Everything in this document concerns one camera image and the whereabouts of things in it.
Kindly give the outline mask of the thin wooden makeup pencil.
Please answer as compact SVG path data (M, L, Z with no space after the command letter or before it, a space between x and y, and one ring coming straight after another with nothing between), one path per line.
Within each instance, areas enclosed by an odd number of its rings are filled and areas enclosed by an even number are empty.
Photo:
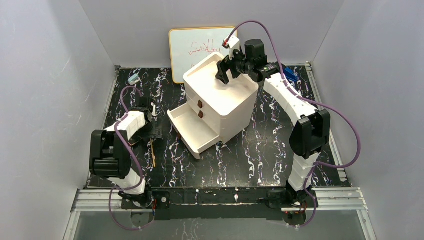
M153 139L150 139L149 142L150 142L152 167L155 168L156 167L156 156L155 156L155 153L154 153L154 145L153 145L154 141L153 141Z

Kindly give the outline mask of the white drawer organizer box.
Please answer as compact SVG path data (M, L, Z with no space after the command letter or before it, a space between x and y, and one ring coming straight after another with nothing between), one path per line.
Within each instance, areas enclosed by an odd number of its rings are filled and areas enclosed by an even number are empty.
M183 79L194 115L226 143L250 125L259 85L245 74L233 79L229 71L229 83L222 83L216 74L217 63L223 59L221 53L214 52L188 70Z

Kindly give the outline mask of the white bottom drawer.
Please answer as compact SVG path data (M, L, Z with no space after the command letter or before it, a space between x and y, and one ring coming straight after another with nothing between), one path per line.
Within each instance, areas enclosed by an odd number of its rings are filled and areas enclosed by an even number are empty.
M167 115L172 127L180 134L183 143L197 160L201 158L201 153L220 140L219 135L200 119L187 103L168 110Z

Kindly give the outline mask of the black compact powder case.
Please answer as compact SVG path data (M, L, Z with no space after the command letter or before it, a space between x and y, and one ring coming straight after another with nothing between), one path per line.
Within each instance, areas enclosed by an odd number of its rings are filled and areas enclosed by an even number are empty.
M138 143L140 142L140 140L131 140L128 142L130 147L134 147L136 146Z

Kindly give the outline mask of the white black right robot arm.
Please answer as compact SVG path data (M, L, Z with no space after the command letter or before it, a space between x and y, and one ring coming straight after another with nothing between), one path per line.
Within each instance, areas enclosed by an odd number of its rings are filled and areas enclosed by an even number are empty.
M299 202L311 190L309 177L322 148L330 139L330 113L318 110L301 100L301 94L290 84L296 76L279 62L268 62L265 46L260 39L245 42L241 50L240 40L228 36L222 43L229 54L217 63L216 78L227 85L230 78L247 75L256 83L263 82L263 89L271 95L289 116L293 130L289 145L294 153L291 174L285 187L288 201Z

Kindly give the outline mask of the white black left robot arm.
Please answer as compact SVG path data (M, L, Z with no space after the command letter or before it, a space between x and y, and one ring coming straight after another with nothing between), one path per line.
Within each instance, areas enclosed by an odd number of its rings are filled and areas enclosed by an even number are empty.
M141 97L123 119L105 129L94 130L90 139L90 174L109 179L125 194L144 194L146 180L132 169L128 149L141 140L162 138L162 123L155 120L156 116L156 105L151 98Z

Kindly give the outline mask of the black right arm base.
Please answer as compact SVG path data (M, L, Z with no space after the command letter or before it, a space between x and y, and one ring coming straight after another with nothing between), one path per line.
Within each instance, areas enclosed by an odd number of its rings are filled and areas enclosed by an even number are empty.
M309 208L315 206L318 207L318 197L316 192L311 186L306 188L309 194L305 190L295 191L290 185L285 188L272 189L267 191L265 197L260 197L256 200L257 204L265 204L271 209L289 208L295 206L302 206Z

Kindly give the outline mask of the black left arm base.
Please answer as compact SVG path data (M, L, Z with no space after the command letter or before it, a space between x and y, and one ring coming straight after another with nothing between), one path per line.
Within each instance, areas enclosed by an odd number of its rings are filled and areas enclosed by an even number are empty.
M118 192L122 197L123 209L154 209L162 210L170 207L170 193L168 191L148 188L143 194L135 195Z

